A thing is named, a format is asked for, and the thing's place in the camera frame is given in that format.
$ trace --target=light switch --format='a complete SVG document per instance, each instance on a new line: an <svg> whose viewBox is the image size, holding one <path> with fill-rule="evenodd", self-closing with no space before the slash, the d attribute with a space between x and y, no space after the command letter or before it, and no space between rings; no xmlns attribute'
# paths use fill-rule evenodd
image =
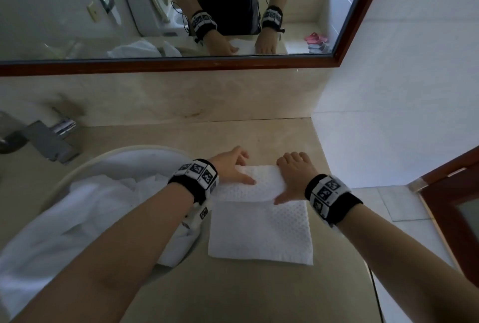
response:
<svg viewBox="0 0 479 323"><path fill-rule="evenodd" d="M90 14L90 17L92 18L93 22L100 21L100 14L98 12L98 7L95 5L94 2L87 5L87 11Z"/></svg>

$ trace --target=beige countertop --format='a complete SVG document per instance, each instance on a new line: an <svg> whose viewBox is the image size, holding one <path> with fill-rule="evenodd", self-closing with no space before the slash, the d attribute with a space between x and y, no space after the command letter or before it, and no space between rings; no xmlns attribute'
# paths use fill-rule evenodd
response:
<svg viewBox="0 0 479 323"><path fill-rule="evenodd" d="M240 144L250 164L275 164L286 151L305 151L318 169L329 171L311 119L93 127L68 141L83 151L68 166L47 161L30 144L0 156L0 247L38 215L47 193L68 172L119 147L166 145L209 157ZM206 221L194 251L142 287L122 321L379 323L361 256L311 209L309 223L314 266L209 257ZM0 312L0 323L6 321Z"/></svg>

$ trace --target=toilet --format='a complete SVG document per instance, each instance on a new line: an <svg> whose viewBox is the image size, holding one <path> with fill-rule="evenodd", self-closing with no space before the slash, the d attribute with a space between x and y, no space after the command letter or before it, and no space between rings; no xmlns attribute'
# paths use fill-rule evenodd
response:
<svg viewBox="0 0 479 323"><path fill-rule="evenodd" d="M127 0L136 28L143 37L188 36L187 23L171 5L171 0Z"/></svg>

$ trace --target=white paper towel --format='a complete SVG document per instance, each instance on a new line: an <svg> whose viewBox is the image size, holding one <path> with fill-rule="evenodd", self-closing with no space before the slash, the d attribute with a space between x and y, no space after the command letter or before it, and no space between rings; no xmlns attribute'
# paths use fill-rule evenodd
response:
<svg viewBox="0 0 479 323"><path fill-rule="evenodd" d="M208 254L230 259L263 259L313 265L306 201L275 206L285 190L279 168L239 167L255 186L223 184L213 198Z"/></svg>

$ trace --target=marble backsplash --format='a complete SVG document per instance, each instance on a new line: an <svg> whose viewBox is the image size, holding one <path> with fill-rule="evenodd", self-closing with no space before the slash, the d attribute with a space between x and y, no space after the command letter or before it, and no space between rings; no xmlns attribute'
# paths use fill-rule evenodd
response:
<svg viewBox="0 0 479 323"><path fill-rule="evenodd" d="M0 78L0 111L47 125L57 107L83 126L308 118L330 69Z"/></svg>

